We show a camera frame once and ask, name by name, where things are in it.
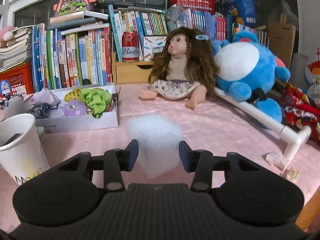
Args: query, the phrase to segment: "pvc pipe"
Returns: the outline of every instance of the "pvc pipe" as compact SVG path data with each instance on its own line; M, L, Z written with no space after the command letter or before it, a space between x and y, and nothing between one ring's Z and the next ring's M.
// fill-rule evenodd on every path
M264 124L266 127L279 134L281 139L288 143L287 148L284 151L284 157L287 160L291 161L297 153L299 147L309 139L309 136L311 134L311 128L309 126L304 126L303 129L297 133L290 127L277 122L269 115L260 111L254 105L247 102L237 102L233 100L233 98L231 98L228 93L219 88L215 88L215 91L219 97L233 104L237 108L255 118L260 123Z

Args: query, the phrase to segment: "doll face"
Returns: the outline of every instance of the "doll face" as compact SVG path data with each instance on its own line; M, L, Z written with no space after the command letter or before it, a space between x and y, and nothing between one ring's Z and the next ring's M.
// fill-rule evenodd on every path
M182 56L187 54L186 36L178 34L170 40L168 52L171 56Z

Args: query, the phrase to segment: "white box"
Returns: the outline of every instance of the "white box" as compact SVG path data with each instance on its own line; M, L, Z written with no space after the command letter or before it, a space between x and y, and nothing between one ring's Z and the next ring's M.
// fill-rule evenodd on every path
M64 102L63 99L65 95L75 88L93 87L99 87L104 90L108 90L111 95L117 93L116 87L113 83L108 83L105 86L86 85L81 87L62 88L51 90L51 92L54 93L62 102ZM37 119L36 126L43 126L46 133L73 132L119 127L117 104L115 104L113 101L111 102L111 108L111 111L103 113L101 118L96 119L92 115L62 117L63 111L58 107L57 110L47 112L49 118Z
M143 37L143 60L151 61L154 53L161 52L166 39L166 36Z

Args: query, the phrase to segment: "doll leg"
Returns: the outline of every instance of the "doll leg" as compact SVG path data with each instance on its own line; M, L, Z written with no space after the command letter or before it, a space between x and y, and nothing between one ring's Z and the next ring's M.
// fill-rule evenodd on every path
M195 90L191 92L191 97L187 101L186 106L189 108L195 108L199 103L205 101L205 95L207 94L207 89L204 85L199 85Z
M139 90L139 97L141 99L156 99L158 92L154 87L150 87L144 90Z

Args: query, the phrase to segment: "doll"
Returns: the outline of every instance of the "doll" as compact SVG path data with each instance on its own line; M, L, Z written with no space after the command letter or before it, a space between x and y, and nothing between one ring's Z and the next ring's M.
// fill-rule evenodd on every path
M158 95L171 100L189 98L186 106L194 109L207 93L214 95L219 68L213 61L210 41L198 39L199 36L206 35L185 27L168 34L163 51L153 57L148 82L152 77L157 79L150 87L139 90L141 99L155 99Z

